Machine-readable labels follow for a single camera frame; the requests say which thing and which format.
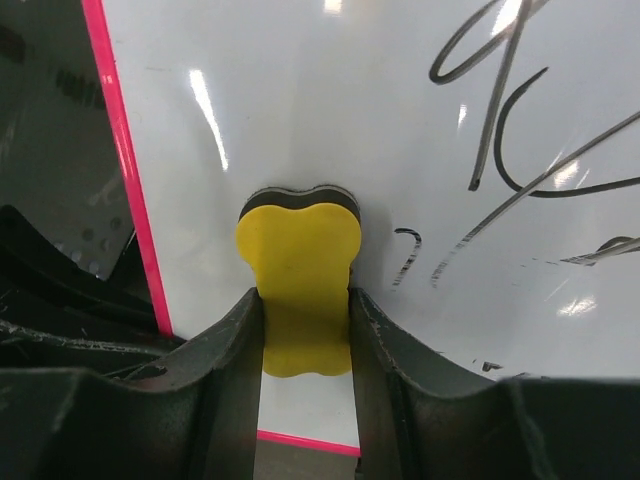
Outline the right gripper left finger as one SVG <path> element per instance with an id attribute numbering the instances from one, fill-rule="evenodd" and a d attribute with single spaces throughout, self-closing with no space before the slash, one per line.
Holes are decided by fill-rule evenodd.
<path id="1" fill-rule="evenodd" d="M 5 479 L 249 479 L 263 308 L 250 289 L 169 354 L 109 379 L 85 368 L 1 373 Z"/>

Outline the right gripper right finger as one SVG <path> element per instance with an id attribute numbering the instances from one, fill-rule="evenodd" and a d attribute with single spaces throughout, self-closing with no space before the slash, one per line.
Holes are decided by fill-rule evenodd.
<path id="1" fill-rule="evenodd" d="M 639 384 L 491 381 L 349 295 L 360 479 L 635 479 Z"/>

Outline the yellow whiteboard eraser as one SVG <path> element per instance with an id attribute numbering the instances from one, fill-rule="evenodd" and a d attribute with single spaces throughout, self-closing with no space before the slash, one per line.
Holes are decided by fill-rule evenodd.
<path id="1" fill-rule="evenodd" d="M 350 371 L 349 285 L 361 240 L 358 203 L 341 187 L 267 187 L 246 201 L 235 242 L 263 303 L 265 373 Z"/>

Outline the pink framed whiteboard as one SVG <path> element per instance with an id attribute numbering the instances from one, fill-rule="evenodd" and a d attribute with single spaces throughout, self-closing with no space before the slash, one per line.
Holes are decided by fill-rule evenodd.
<path id="1" fill-rule="evenodd" d="M 266 187 L 361 211 L 351 281 L 483 378 L 639 374 L 635 1 L 86 1 L 160 329 L 254 283 Z"/>

